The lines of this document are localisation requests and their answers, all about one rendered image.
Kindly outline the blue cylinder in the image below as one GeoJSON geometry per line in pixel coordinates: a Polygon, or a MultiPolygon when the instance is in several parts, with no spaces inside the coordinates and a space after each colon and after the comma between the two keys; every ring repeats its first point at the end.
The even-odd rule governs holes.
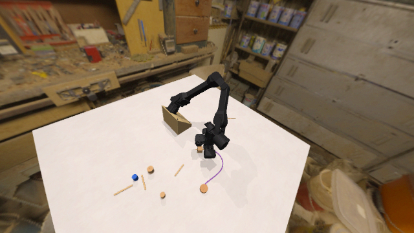
{"type": "Polygon", "coordinates": [[[137,176],[137,174],[133,174],[131,178],[132,178],[132,180],[134,180],[134,181],[137,181],[137,180],[138,180],[138,176],[137,176]]]}

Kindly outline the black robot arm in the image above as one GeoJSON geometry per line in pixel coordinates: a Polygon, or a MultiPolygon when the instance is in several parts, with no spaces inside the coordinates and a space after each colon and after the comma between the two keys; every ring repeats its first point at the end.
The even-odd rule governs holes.
{"type": "MultiPolygon", "coordinates": [[[[228,124],[228,117],[227,117],[227,106],[228,106],[228,97],[230,93],[229,85],[224,81],[223,77],[220,75],[219,72],[215,71],[209,75],[207,80],[198,86],[194,87],[193,89],[189,90],[188,92],[179,93],[175,96],[170,98],[171,103],[168,107],[165,107],[170,113],[177,115],[177,111],[179,110],[180,106],[183,107],[184,105],[190,104],[190,100],[201,94],[202,92],[208,90],[209,88],[214,87],[221,88],[221,94],[219,99],[219,106],[218,110],[215,113],[213,118],[213,123],[207,122],[204,125],[206,128],[206,137],[208,139],[212,139],[213,143],[219,148],[219,150],[223,150],[227,147],[230,139],[226,137],[225,129],[228,124]]],[[[205,136],[203,134],[196,134],[195,135],[195,145],[201,147],[202,145],[206,146],[205,136]]]]}

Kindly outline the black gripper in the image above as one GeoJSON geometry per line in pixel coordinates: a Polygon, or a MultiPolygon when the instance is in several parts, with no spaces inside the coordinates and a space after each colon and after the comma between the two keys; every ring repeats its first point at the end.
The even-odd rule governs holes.
{"type": "Polygon", "coordinates": [[[205,136],[205,140],[206,141],[206,146],[203,145],[203,149],[204,149],[204,158],[205,159],[214,159],[216,157],[216,153],[215,150],[213,148],[213,140],[212,139],[208,139],[206,137],[206,128],[202,129],[202,134],[204,134],[205,136]]]}

